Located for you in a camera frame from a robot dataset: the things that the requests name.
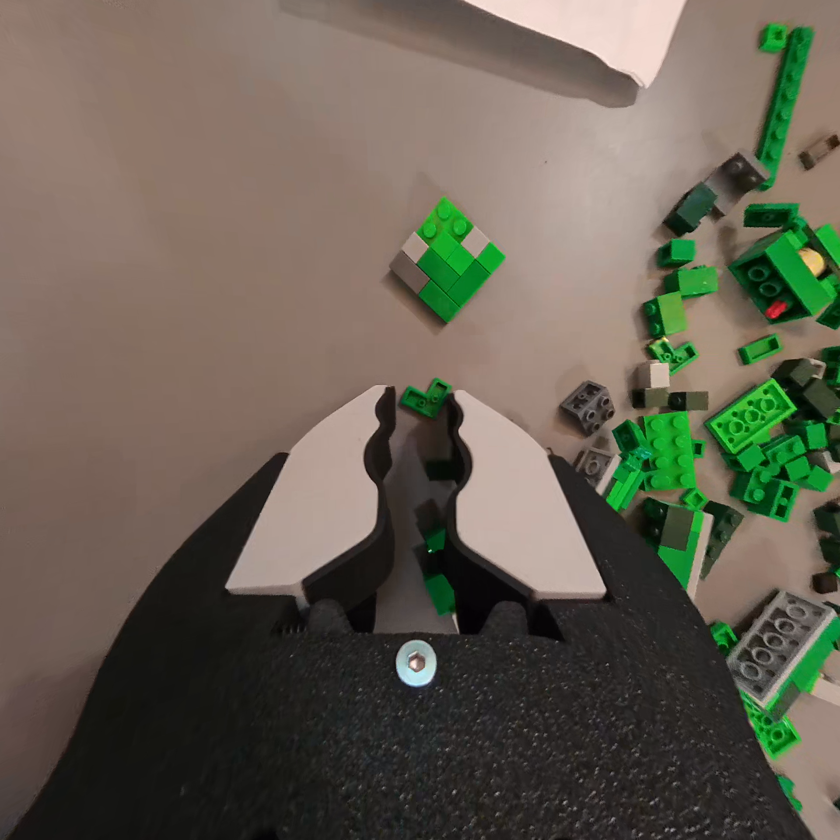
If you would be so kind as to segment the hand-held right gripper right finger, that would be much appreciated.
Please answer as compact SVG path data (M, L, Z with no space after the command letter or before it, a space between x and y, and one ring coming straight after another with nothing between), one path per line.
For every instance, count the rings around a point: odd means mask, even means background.
M606 584L548 451L467 391L448 399L455 488L446 505L445 576L462 632L501 603L526 617L553 602L598 603Z

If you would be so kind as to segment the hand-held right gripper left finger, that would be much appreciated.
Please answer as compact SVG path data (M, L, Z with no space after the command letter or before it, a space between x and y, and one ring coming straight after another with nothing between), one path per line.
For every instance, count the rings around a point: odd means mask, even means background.
M227 578L232 595L286 595L300 610L333 600L372 609L392 572L385 494L396 391L374 385L307 432L278 478Z

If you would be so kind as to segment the green corner brick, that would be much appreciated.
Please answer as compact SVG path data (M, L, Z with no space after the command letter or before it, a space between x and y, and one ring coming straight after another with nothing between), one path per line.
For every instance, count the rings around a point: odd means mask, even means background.
M436 419L451 392L452 386L449 383L435 377L425 391L413 385L407 386L400 399L400 406L422 417Z

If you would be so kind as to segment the pile of green toy bricks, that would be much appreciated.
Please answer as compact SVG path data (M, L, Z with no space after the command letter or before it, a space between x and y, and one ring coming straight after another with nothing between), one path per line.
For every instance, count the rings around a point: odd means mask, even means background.
M759 49L782 54L791 29L768 24ZM683 195L667 216L664 225L676 237L657 249L656 265L671 272L663 277L665 293L642 306L651 339L646 347L650 362L639 367L639 387L631 391L635 408L657 412L613 429L617 455L588 448L577 462L577 469L615 511L626 510L641 489L680 492L678 503L645 499L644 513L648 543L689 597L719 560L742 514L709 500L698 489L695 463L704 457L706 442L691 436L690 414L708 409L708 393L674 392L669 387L670 377L698 356L691 342L676 348L669 342L670 336L686 330L686 300L719 288L717 268L690 265L697 244L686 235L709 214L728 213L743 196L759 190L768 176L755 155L737 153ZM775 233L820 228L808 224L798 203L752 203L744 209L742 222L747 228L774 228ZM825 311L815 321L838 329L838 309ZM801 488L825 491L838 475L838 348L826 348L819 360L787 360L706 427L737 474L731 495L757 515L789 521ZM711 624L710 632L724 655L739 641L726 623ZM834 699L837 689L821 673L809 694ZM775 721L738 693L768 759L777 760L802 741L787 714Z

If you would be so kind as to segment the green grey brick assembly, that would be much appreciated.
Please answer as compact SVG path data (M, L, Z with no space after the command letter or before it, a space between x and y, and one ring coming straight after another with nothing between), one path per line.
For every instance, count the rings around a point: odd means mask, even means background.
M449 197L441 196L389 269L439 321L450 323L506 258Z

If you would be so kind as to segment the dark grey square brick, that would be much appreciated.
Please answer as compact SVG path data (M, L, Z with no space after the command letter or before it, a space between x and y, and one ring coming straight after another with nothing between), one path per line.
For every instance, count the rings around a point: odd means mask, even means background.
M607 388L590 380L583 381L566 396L559 411L575 420L587 438L601 430L616 414Z

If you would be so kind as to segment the light grey long brick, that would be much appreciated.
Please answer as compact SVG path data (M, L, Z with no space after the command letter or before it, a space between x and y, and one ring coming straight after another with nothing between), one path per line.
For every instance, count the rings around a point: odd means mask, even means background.
M835 605L778 590L727 656L736 687L773 720L812 691L838 650Z

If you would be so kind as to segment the green hollow brick build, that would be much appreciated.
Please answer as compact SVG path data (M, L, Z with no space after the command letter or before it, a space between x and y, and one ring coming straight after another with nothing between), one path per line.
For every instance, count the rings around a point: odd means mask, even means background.
M838 234L829 224L765 236L728 269L767 323L817 319L838 309Z

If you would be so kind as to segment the long green brick plate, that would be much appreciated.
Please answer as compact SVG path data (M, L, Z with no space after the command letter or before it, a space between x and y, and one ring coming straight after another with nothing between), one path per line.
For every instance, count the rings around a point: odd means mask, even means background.
M773 93L766 111L755 157L769 176L758 189L771 189L784 154L784 145L798 101L814 39L811 26L795 27L787 35Z

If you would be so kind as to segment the white paper sheet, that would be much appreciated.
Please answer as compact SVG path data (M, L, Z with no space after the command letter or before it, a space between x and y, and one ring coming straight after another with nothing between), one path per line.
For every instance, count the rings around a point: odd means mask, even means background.
M469 1L499 20L592 54L649 88L685 1Z

